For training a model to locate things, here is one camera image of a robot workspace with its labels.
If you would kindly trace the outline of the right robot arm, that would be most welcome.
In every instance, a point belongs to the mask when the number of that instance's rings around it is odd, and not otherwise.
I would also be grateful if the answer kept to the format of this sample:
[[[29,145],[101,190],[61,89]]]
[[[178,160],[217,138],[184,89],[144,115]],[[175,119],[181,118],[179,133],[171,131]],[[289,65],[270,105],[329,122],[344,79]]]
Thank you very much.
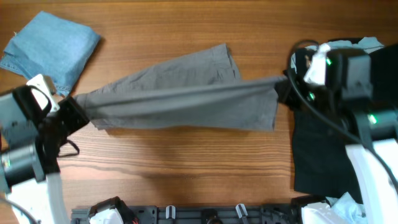
[[[397,46],[293,47],[277,84],[294,112],[294,189],[350,194],[369,223],[397,222]]]

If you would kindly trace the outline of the grey shorts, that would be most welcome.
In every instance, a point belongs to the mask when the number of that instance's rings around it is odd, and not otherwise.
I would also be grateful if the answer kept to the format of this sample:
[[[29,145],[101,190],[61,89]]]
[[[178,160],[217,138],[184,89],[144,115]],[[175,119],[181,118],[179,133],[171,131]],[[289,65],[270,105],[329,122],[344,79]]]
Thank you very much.
[[[243,80],[226,44],[75,96],[97,129],[176,126],[272,131],[282,76]]]

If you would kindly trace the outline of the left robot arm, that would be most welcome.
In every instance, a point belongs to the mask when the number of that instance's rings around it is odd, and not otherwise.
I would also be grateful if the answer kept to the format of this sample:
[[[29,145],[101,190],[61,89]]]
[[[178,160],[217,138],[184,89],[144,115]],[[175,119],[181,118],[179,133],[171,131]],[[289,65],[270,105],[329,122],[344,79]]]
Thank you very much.
[[[90,208],[81,220],[68,216],[58,159],[60,148],[74,145],[69,135],[89,120],[74,99],[59,104],[36,86],[20,86],[1,95],[1,192],[19,223],[138,223],[117,197]]]

